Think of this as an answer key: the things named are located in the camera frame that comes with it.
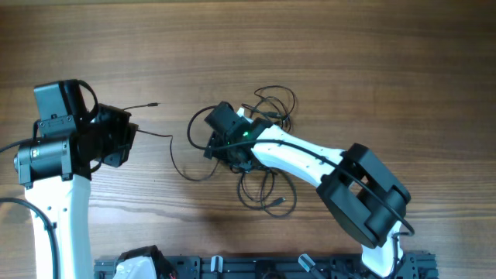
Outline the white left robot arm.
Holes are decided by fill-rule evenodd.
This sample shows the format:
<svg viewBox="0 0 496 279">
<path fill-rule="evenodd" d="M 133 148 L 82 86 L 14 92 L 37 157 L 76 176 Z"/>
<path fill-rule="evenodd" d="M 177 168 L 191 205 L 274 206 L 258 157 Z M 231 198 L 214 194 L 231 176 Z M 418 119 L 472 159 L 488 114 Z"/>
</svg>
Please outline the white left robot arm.
<svg viewBox="0 0 496 279">
<path fill-rule="evenodd" d="M 87 108 L 82 80 L 34 89 L 40 132 L 14 158 L 19 183 L 32 206 L 38 278 L 91 278 L 88 229 L 91 166 L 120 167 L 128 160 L 138 126 L 130 113 L 96 102 Z"/>
</svg>

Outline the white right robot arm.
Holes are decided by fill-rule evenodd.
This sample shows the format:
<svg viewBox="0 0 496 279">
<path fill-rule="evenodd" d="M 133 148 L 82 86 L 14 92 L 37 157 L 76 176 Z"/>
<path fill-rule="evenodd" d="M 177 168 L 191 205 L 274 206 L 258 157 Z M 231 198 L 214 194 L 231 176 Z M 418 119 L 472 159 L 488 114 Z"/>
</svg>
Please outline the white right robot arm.
<svg viewBox="0 0 496 279">
<path fill-rule="evenodd" d="M 206 157 L 243 172 L 276 169 L 313 187 L 341 228 L 362 246 L 361 261 L 377 277 L 398 274 L 401 236 L 415 230 L 405 221 L 411 195 L 366 146 L 348 150 L 304 141 L 267 118 L 250 119 L 227 102 L 211 108 L 205 122 L 212 137 Z"/>
</svg>

